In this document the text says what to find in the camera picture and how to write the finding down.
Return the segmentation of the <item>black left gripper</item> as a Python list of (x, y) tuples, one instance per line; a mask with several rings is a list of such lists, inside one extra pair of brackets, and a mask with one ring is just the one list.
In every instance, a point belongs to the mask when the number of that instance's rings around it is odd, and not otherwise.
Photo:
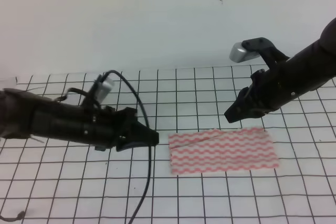
[(95, 139), (99, 142), (95, 145), (96, 151), (115, 148), (120, 152), (137, 147), (152, 147), (159, 143), (158, 132), (138, 122), (135, 108), (116, 110), (105, 106), (93, 118), (93, 122), (97, 125)]

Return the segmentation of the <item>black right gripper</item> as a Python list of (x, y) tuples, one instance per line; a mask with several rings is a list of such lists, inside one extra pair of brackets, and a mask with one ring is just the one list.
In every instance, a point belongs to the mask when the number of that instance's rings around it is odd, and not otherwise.
[(257, 71), (251, 75), (252, 84), (244, 88), (237, 100), (224, 113), (229, 123), (261, 118), (291, 101), (291, 91), (276, 70)]

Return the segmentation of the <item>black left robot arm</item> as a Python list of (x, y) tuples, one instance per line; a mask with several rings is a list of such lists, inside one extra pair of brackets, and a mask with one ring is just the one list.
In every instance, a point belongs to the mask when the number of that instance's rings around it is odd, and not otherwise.
[(137, 110), (76, 106), (17, 89), (1, 91), (1, 137), (30, 136), (87, 144), (97, 150), (156, 146), (158, 132), (141, 124)]

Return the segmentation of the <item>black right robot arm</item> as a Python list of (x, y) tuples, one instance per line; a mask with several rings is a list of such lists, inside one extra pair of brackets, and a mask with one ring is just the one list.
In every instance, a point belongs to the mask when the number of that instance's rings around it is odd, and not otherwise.
[(291, 58), (264, 37), (234, 44), (229, 55), (235, 63), (257, 57), (262, 57), (268, 70), (260, 69), (250, 76), (252, 84), (241, 89), (224, 113), (229, 123), (261, 118), (334, 78), (335, 20), (327, 24), (318, 40)]

